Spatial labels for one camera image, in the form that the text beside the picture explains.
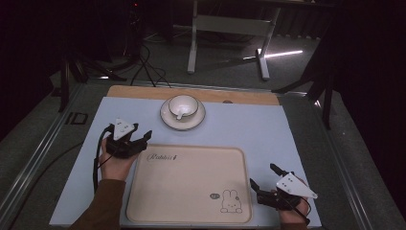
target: saucer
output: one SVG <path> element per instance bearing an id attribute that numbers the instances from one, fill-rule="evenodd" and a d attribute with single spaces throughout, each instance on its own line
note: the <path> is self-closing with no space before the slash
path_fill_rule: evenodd
<path id="1" fill-rule="evenodd" d="M 199 100 L 197 100 L 197 111 L 190 116 L 182 117 L 181 120 L 176 120 L 176 115 L 170 112 L 170 100 L 171 99 L 166 100 L 161 106 L 161 118 L 169 127 L 173 127 L 178 130 L 188 130 L 193 127 L 197 127 L 204 120 L 206 109 L 203 103 Z"/>

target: human hand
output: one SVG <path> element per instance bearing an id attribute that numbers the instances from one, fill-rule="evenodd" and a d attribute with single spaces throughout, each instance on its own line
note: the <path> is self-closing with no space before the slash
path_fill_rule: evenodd
<path id="1" fill-rule="evenodd" d="M 296 206 L 296 208 L 301 212 L 305 217 L 307 216 L 308 212 L 308 204 L 306 202 L 307 197 L 302 197 L 300 203 Z M 304 217 L 299 215 L 296 211 L 290 210 L 278 210 L 279 215 L 280 215 L 280 221 L 281 223 L 305 223 Z"/>
<path id="2" fill-rule="evenodd" d="M 101 179 L 116 179 L 125 181 L 128 177 L 132 163 L 137 159 L 138 154 L 135 154 L 127 159 L 121 159 L 111 156 L 106 150 L 107 139 L 101 141 L 102 154 L 99 157 L 101 165 Z"/>

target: beige tray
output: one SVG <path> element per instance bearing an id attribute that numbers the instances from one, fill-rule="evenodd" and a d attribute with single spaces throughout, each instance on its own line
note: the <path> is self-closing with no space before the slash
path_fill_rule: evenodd
<path id="1" fill-rule="evenodd" d="M 137 159 L 126 213 L 134 222 L 248 222 L 252 207 L 244 153 L 148 145 Z"/>

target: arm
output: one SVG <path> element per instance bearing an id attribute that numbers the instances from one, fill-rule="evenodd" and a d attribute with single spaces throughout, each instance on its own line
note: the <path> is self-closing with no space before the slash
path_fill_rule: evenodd
<path id="1" fill-rule="evenodd" d="M 128 159 L 109 158 L 111 155 L 106 152 L 105 143 L 104 139 L 101 142 L 102 155 L 99 162 L 105 161 L 105 163 L 101 166 L 99 188 L 90 206 L 69 230 L 120 229 L 125 180 L 138 154 Z"/>
<path id="2" fill-rule="evenodd" d="M 308 212 L 308 204 L 301 200 L 301 202 L 296 206 L 296 208 L 305 216 Z M 305 220 L 295 211 L 283 211 L 279 210 L 280 221 L 281 221 L 281 230 L 305 230 L 307 225 Z"/>

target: white teacup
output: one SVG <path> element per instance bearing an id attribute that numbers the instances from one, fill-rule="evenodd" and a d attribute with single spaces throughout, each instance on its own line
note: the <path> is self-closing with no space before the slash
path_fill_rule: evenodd
<path id="1" fill-rule="evenodd" d="M 198 109 L 198 102 L 189 95 L 179 95 L 169 102 L 169 110 L 176 116 L 176 120 L 181 120 L 184 116 L 190 116 Z"/>

